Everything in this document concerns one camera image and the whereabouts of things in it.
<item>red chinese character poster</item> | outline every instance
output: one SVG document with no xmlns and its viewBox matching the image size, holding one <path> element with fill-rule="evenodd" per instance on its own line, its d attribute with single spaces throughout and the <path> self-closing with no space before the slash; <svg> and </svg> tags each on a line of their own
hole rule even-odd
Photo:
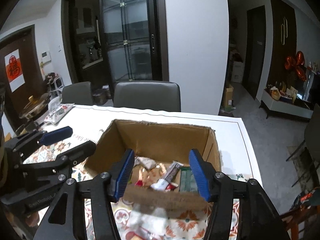
<svg viewBox="0 0 320 240">
<path fill-rule="evenodd" d="M 4 61 L 10 88 L 13 92 L 25 83 L 21 68 L 19 50 L 17 49 L 5 56 Z"/>
</svg>

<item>sliding glass door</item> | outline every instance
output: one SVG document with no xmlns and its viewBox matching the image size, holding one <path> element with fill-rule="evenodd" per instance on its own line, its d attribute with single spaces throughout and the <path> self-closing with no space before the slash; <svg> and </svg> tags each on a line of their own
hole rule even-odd
<svg viewBox="0 0 320 240">
<path fill-rule="evenodd" d="M 113 84 L 162 80 L 154 0 L 100 0 L 101 45 Z"/>
</svg>

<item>bolt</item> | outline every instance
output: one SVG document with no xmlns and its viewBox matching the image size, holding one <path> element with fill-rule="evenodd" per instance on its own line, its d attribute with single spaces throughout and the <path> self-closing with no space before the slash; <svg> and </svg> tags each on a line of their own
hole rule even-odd
<svg viewBox="0 0 320 240">
<path fill-rule="evenodd" d="M 103 173 L 101 173 L 100 174 L 100 176 L 101 176 L 101 178 L 107 178 L 107 177 L 109 177 L 109 173 L 108 172 L 103 172 Z"/>
<path fill-rule="evenodd" d="M 65 179 L 66 179 L 66 176 L 64 174 L 60 174 L 58 176 L 58 180 L 60 180 L 60 181 L 64 181 Z"/>
<path fill-rule="evenodd" d="M 218 171 L 218 172 L 216 173 L 216 177 L 217 177 L 218 179 L 221 179 L 221 178 L 224 177 L 224 174 L 223 174 L 222 172 Z"/>
<path fill-rule="evenodd" d="M 251 185 L 258 185 L 258 181 L 256 179 L 249 179 Z"/>
<path fill-rule="evenodd" d="M 76 180 L 75 179 L 67 179 L 67 184 L 68 185 L 71 185 L 75 182 Z"/>
</svg>

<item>floral pattern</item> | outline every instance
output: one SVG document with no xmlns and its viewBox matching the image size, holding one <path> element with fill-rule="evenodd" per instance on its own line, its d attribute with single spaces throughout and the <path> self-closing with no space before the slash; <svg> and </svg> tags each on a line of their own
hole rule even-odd
<svg viewBox="0 0 320 240">
<path fill-rule="evenodd" d="M 36 150 L 24 163 L 38 163 L 53 161 L 58 154 L 73 148 L 88 140 L 81 136 L 73 135 L 62 142 L 51 146 L 42 146 Z M 80 163 L 73 168 L 72 178 L 76 181 L 92 179 L 86 172 L 84 164 Z M 232 179 L 248 181 L 251 175 L 230 175 Z M 119 234 L 122 240 L 182 240 L 203 239 L 211 207 L 200 211 L 193 210 L 165 210 L 162 208 L 145 207 L 139 204 L 120 199 L 112 203 L 112 210 Z M 40 219 L 43 218 L 48 208 L 39 211 Z M 88 240 L 95 240 L 91 200 L 84 200 L 85 223 Z M 233 215 L 229 240 L 236 240 L 239 220 L 239 200 L 233 203 Z"/>
</svg>

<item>white plastic package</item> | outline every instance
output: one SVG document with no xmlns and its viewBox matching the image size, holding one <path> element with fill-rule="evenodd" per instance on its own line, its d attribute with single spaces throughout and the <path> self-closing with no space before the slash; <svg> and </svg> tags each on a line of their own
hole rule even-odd
<svg viewBox="0 0 320 240">
<path fill-rule="evenodd" d="M 52 123 L 57 124 L 65 115 L 67 112 L 71 110 L 74 104 L 61 104 L 59 107 L 55 110 L 53 110 L 51 113 L 49 113 L 46 118 L 44 119 L 45 123 Z"/>
</svg>

